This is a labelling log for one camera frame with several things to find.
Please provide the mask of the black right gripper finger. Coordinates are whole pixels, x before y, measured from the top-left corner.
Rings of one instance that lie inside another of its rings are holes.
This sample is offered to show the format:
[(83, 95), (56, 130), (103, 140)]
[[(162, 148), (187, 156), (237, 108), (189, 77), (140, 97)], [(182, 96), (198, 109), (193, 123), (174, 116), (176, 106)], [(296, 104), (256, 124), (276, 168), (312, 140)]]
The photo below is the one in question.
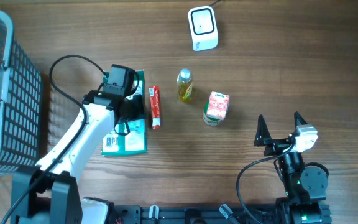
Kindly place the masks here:
[(294, 113), (294, 122), (295, 122), (295, 126), (300, 126), (300, 125), (307, 125), (308, 123), (303, 119), (303, 117), (301, 116), (301, 114), (299, 114), (299, 112), (295, 112)]
[(258, 117), (257, 132), (255, 134), (254, 146), (262, 147), (272, 144), (272, 137), (265, 122), (264, 116)]

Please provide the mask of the red stick packet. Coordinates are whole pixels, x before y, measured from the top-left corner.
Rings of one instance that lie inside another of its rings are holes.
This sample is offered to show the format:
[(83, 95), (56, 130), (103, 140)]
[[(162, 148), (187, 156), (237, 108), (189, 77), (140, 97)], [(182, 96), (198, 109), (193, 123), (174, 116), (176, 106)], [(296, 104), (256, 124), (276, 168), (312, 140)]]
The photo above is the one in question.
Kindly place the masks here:
[(157, 85), (149, 87), (151, 115), (152, 115), (152, 129), (161, 128), (161, 107), (160, 107), (160, 88)]

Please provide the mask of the green glove packet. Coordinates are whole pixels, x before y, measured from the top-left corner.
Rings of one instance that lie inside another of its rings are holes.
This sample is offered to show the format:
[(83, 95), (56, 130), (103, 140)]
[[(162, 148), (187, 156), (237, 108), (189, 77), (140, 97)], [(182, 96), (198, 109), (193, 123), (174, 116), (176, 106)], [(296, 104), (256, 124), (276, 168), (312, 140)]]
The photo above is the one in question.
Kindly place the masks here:
[(146, 113), (144, 109), (145, 95), (145, 78), (144, 71), (137, 70), (139, 80), (135, 78), (134, 85), (139, 83), (136, 92), (128, 96), (127, 99), (138, 107), (139, 115), (133, 121), (128, 122), (130, 133), (126, 136), (118, 135), (126, 133), (125, 124), (118, 124), (103, 138), (101, 150), (102, 156), (129, 156), (147, 152), (147, 135), (146, 135)]

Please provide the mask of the pink tissue box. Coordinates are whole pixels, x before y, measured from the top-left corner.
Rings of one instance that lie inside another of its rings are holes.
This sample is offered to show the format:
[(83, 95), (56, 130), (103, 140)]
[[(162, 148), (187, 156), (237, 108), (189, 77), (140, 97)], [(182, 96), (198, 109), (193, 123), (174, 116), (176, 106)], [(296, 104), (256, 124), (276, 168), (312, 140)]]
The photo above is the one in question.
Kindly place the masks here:
[(206, 116), (217, 120), (224, 120), (229, 107), (229, 99), (229, 95), (212, 91), (206, 107)]

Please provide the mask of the green lidded white jar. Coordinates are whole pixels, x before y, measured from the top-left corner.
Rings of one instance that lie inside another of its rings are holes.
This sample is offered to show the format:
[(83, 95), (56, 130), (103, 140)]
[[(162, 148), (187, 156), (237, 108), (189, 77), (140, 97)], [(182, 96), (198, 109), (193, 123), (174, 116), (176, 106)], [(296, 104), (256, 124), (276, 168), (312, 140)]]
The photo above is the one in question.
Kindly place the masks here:
[(207, 109), (209, 106), (209, 101), (206, 102), (205, 106), (204, 106), (204, 110), (203, 110), (203, 120), (206, 124), (210, 125), (210, 126), (217, 126), (221, 120), (220, 119), (216, 119), (216, 118), (212, 118), (206, 115)]

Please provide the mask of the yellow drink bottle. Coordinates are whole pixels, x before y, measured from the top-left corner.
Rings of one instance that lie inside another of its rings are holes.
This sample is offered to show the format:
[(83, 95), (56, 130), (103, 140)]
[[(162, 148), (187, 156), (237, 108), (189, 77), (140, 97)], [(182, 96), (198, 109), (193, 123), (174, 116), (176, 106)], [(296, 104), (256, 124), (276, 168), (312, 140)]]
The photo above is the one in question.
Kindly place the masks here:
[(189, 69), (183, 68), (177, 76), (178, 96), (182, 101), (191, 100), (193, 76)]

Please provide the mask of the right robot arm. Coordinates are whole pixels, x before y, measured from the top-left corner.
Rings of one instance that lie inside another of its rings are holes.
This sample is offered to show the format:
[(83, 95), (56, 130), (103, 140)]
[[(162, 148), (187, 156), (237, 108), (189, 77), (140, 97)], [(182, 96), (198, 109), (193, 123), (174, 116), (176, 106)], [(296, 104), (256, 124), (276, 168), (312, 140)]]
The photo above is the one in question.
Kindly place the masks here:
[(328, 169), (320, 163), (305, 163), (302, 153), (318, 140), (318, 131), (301, 115), (294, 113), (295, 130), (287, 138), (272, 139), (265, 119), (258, 117), (254, 145), (265, 148), (264, 156), (273, 156), (274, 166), (283, 182), (286, 197), (276, 199), (279, 223), (331, 223), (326, 200)]

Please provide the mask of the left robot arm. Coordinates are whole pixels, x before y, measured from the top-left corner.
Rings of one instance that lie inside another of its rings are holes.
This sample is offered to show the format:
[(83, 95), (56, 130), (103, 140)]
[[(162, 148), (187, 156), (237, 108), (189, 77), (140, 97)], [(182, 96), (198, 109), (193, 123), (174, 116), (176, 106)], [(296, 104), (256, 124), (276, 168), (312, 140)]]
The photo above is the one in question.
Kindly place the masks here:
[(20, 166), (12, 180), (11, 208), (3, 223), (114, 223), (114, 204), (81, 198), (78, 181), (96, 147), (115, 125), (144, 113), (140, 94), (127, 98), (95, 90), (84, 98), (75, 122), (35, 166)]

